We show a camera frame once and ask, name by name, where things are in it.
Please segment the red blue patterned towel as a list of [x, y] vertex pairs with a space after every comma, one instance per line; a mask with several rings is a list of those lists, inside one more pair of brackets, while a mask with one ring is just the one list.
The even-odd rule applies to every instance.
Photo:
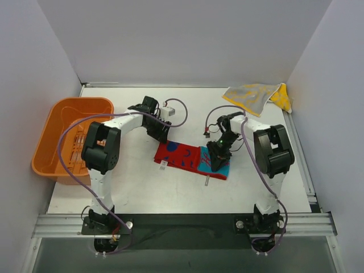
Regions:
[[216, 172], [212, 171], [211, 159], [205, 146], [190, 146], [168, 140], [160, 144], [154, 156], [155, 163], [167, 162], [167, 166], [198, 173], [212, 178], [226, 180], [230, 163], [226, 163]]

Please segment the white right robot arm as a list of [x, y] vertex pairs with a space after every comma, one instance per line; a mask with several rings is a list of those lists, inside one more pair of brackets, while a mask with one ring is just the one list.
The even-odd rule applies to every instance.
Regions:
[[252, 226], [259, 233], [278, 228], [282, 220], [279, 210], [282, 207], [279, 204], [280, 191], [286, 174], [295, 162], [286, 128], [249, 119], [241, 111], [219, 117], [216, 125], [221, 136], [206, 145], [211, 170], [217, 172], [230, 161], [232, 144], [241, 137], [266, 188], [254, 205], [251, 223], [244, 226]]

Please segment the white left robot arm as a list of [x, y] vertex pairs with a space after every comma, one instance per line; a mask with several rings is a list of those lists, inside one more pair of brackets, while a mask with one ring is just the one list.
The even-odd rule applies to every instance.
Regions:
[[145, 96], [141, 104], [133, 105], [120, 116], [106, 122], [92, 122], [81, 152], [90, 177], [92, 204], [89, 220], [102, 234], [111, 233], [117, 225], [111, 197], [112, 171], [119, 160], [121, 139], [134, 129], [144, 127], [147, 135], [160, 143], [167, 142], [169, 117], [175, 109], [167, 103]]

